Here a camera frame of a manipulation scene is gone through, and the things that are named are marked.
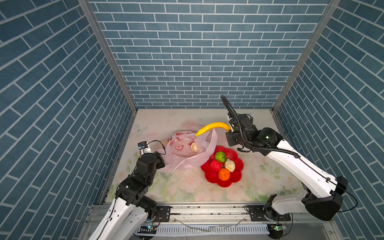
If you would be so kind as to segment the yellow fake pepper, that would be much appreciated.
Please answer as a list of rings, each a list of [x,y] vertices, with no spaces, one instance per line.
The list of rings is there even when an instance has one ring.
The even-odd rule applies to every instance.
[[[209,125],[201,128],[200,130],[198,130],[197,133],[195,134],[195,137],[198,137],[198,136],[200,136],[200,135],[202,135],[202,134],[204,134],[204,133],[206,133],[212,129],[216,129],[216,128],[224,129],[227,132],[231,131],[231,127],[228,124],[216,122],[216,123],[209,124]]]

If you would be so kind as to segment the green fake fruit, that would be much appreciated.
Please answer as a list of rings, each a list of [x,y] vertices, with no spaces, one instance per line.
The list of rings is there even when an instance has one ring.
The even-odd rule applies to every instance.
[[[217,153],[215,154],[215,160],[217,160],[217,161],[220,162],[220,163],[225,163],[225,161],[226,161],[227,159],[228,159],[228,158],[227,158],[227,155],[226,155],[226,153],[223,152],[223,151],[217,152]]]

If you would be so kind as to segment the beige fake bun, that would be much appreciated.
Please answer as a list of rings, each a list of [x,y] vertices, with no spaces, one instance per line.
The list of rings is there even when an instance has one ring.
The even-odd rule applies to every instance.
[[[191,144],[191,149],[192,149],[195,153],[198,152],[198,147],[197,147],[196,143],[192,143],[192,144]]]
[[[224,163],[224,167],[225,169],[227,169],[230,173],[234,172],[235,169],[236,169],[236,163],[231,160],[231,159],[227,159]]]

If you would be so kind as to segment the pink plastic bag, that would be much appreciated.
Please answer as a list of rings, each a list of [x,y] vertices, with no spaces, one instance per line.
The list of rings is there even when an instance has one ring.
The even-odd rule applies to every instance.
[[[165,167],[161,171],[173,173],[176,170],[199,168],[214,153],[217,146],[218,135],[215,130],[210,130],[198,137],[191,131],[176,132],[168,138],[166,154],[163,155]],[[191,149],[191,144],[196,143],[198,152]]]

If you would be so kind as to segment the orange fake tangerine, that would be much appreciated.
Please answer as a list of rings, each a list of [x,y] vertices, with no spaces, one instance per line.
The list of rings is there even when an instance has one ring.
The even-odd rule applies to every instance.
[[[218,172],[218,177],[223,182],[228,181],[231,177],[231,172],[226,168],[222,168]]]

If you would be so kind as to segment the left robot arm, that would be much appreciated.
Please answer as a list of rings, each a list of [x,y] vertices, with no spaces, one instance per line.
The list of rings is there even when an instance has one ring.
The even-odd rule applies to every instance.
[[[115,200],[91,240],[128,240],[157,213],[157,202],[146,196],[156,172],[165,166],[160,153],[144,153],[133,173],[117,187]]]

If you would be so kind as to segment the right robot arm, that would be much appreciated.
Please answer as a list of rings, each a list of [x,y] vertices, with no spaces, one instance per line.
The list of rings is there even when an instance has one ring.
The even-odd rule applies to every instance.
[[[274,160],[299,179],[304,190],[297,194],[270,195],[263,211],[267,219],[276,221],[286,214],[309,213],[322,221],[330,221],[343,204],[348,180],[326,173],[299,154],[282,135],[271,128],[258,130],[247,114],[228,113],[229,146],[240,145],[240,152],[259,152]]]

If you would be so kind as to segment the red flower-shaped plate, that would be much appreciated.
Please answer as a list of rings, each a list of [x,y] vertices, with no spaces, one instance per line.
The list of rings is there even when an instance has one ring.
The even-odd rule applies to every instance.
[[[222,146],[216,146],[214,153],[201,166],[209,183],[228,188],[242,179],[243,161],[238,154]]]

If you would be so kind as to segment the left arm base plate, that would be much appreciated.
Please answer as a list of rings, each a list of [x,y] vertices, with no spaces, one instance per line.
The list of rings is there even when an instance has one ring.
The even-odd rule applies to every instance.
[[[169,222],[171,215],[171,206],[157,206],[155,215],[151,219],[151,223]]]

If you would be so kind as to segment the aluminium front rail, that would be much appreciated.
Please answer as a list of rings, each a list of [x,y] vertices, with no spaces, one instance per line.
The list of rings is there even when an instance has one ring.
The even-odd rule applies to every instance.
[[[171,206],[171,215],[169,222],[161,224],[172,224],[182,222],[184,224],[232,224],[244,219],[245,223],[263,223],[272,224],[269,221],[252,222],[250,214],[246,211],[247,205],[263,205],[260,203],[240,203],[240,204],[169,204],[159,203],[158,206]],[[104,215],[107,213],[110,205],[93,205],[86,219],[85,226],[97,227]],[[325,224],[311,214],[290,214],[291,220],[288,222],[279,221],[281,224]]]

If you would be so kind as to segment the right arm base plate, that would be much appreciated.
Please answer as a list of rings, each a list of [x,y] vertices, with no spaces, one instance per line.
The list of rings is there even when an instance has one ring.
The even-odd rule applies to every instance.
[[[245,209],[250,214],[252,222],[288,222],[292,219],[290,214],[280,215],[272,208],[265,209],[262,205],[247,205]]]

